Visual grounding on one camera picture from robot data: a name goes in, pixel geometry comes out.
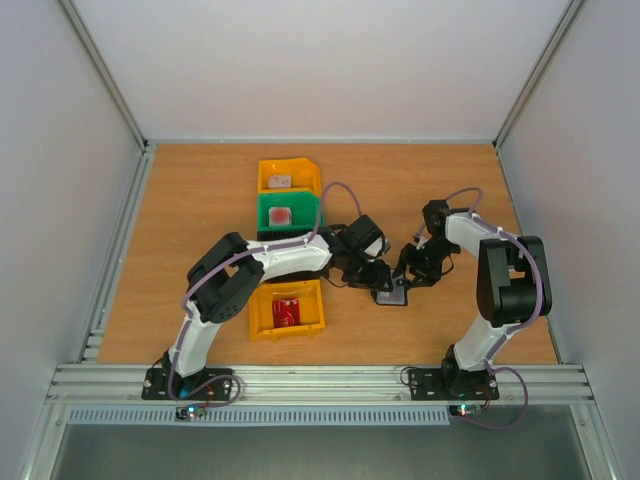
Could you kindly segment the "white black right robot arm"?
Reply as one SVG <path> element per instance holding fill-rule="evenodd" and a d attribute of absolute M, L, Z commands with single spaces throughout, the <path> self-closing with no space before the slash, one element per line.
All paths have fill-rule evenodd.
<path fill-rule="evenodd" d="M 429 234 L 406 245 L 393 273 L 402 292 L 432 287 L 445 259 L 467 251 L 477 261 L 478 314 L 465 336 L 452 344 L 437 368 L 407 372 L 415 400 L 496 399 L 495 356 L 519 331 L 549 313 L 552 292 L 543 241 L 515 236 L 468 208 L 432 200 L 423 209 Z"/>

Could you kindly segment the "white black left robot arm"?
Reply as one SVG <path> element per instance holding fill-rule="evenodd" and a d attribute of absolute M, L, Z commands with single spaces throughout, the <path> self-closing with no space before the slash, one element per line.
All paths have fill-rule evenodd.
<path fill-rule="evenodd" d="M 391 267 L 382 259 L 389 247 L 387 237 L 367 215 L 349 225 L 316 225 L 285 239 L 249 241 L 237 232 L 223 236 L 187 274 L 181 301 L 184 321 L 163 357 L 167 388 L 179 398 L 199 391 L 207 354 L 220 327 L 266 282 L 315 280 L 337 269 L 350 288 L 391 291 Z"/>

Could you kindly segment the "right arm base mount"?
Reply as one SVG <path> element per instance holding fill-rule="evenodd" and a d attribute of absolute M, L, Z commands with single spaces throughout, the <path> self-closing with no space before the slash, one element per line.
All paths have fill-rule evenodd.
<path fill-rule="evenodd" d="M 500 398 L 496 379 L 486 370 L 447 373 L 441 368 L 412 367 L 407 374 L 413 401 L 493 401 Z"/>

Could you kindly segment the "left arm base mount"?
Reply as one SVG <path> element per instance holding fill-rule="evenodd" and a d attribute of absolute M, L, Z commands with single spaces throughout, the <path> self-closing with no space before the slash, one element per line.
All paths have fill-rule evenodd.
<path fill-rule="evenodd" d="M 228 401 L 234 386 L 233 371 L 227 368 L 205 367 L 188 380 L 178 374 L 169 386 L 170 370 L 154 367 L 147 370 L 143 381 L 141 399 L 147 401 L 170 401 L 169 390 L 180 401 Z"/>

